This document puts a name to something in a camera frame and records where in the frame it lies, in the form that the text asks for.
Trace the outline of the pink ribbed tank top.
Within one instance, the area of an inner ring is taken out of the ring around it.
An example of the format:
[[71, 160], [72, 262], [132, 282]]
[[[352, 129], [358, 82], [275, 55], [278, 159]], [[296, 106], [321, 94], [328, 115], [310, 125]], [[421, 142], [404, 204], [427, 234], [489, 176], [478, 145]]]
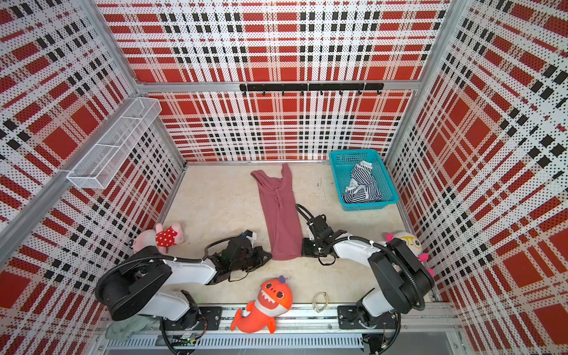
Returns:
[[302, 254], [303, 231], [296, 210], [293, 177], [283, 164], [282, 177], [269, 177], [263, 170], [251, 172], [256, 180], [274, 260], [292, 260]]

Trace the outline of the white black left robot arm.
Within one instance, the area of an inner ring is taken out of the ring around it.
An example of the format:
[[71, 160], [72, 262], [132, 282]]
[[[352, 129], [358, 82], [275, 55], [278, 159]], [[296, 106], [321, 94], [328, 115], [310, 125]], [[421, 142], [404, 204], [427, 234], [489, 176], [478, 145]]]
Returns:
[[256, 233], [209, 244], [200, 259], [162, 254], [147, 246], [102, 275], [95, 290], [114, 321], [135, 315], [156, 317], [163, 330], [185, 330], [207, 318], [188, 291], [177, 285], [216, 285], [232, 280], [233, 272], [249, 274], [266, 265], [272, 254], [255, 245]]

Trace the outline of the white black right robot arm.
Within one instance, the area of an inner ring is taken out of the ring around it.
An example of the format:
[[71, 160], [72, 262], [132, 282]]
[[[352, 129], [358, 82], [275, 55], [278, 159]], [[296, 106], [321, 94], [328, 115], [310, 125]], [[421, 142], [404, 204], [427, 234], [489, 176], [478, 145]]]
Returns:
[[385, 242], [376, 243], [334, 231], [323, 214], [302, 216], [310, 233], [303, 240], [302, 256], [316, 258], [323, 266], [351, 260], [370, 268], [377, 281], [377, 287], [354, 306], [338, 308], [340, 328], [375, 329], [381, 322], [399, 325], [402, 315], [425, 309], [434, 279], [433, 270], [425, 266], [428, 255], [420, 246], [410, 246], [401, 234], [388, 234]]

